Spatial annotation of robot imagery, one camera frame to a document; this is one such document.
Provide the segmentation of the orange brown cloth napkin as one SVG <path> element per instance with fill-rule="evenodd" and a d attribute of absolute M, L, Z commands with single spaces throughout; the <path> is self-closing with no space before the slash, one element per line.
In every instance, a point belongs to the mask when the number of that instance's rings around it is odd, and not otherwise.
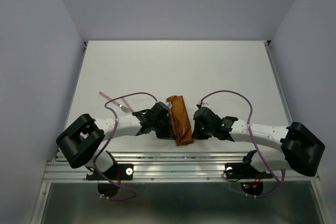
<path fill-rule="evenodd" d="M 188 112 L 182 95 L 172 95 L 166 99 L 172 107 L 170 116 L 172 129 L 175 135 L 177 146 L 185 146 L 194 143 L 192 137 L 192 126 L 188 117 Z"/>

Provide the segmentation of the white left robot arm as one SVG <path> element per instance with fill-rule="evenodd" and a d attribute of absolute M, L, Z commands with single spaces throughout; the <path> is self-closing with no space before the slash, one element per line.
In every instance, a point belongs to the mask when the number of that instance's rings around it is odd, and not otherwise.
<path fill-rule="evenodd" d="M 149 110 L 133 112 L 117 119 L 78 117 L 56 139 L 71 168 L 94 167 L 99 145 L 109 137 L 139 136 L 160 131 L 170 123 L 171 103 L 157 102 Z"/>

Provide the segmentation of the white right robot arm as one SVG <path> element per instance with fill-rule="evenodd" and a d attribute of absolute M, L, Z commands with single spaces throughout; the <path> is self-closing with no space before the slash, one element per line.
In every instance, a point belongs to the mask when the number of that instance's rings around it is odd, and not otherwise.
<path fill-rule="evenodd" d="M 248 124 L 233 116 L 220 118 L 206 106 L 200 107 L 193 119 L 196 140 L 214 137 L 221 141 L 256 143 L 274 150 L 269 155 L 249 152 L 244 157 L 241 170 L 248 177 L 266 170 L 290 168 L 313 177 L 325 150 L 322 141 L 298 122 L 290 126 Z"/>

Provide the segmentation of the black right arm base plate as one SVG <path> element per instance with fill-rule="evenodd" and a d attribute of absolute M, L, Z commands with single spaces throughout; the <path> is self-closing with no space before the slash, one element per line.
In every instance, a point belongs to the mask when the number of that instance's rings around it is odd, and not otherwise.
<path fill-rule="evenodd" d="M 251 162 L 254 161 L 253 157 L 257 151 L 250 151 L 243 158 L 240 163 L 226 163 L 223 176 L 229 181 L 239 181 L 241 179 L 271 179 L 273 178 L 271 174 L 266 172 L 259 172 L 257 169 L 253 168 Z"/>

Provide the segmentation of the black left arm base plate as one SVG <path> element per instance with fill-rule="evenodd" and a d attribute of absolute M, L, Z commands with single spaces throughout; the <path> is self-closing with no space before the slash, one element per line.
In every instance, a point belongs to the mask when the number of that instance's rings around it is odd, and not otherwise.
<path fill-rule="evenodd" d="M 132 163 L 118 163 L 111 153 L 105 152 L 102 154 L 103 157 L 99 156 L 97 159 L 98 164 L 101 164 L 102 161 L 113 162 L 113 165 L 107 169 L 105 172 L 102 172 L 105 177 L 110 180 L 132 180 L 134 173 L 134 165 Z M 87 169 L 86 180 L 88 181 L 99 181 L 103 180 L 102 177 L 94 168 L 90 166 Z"/>

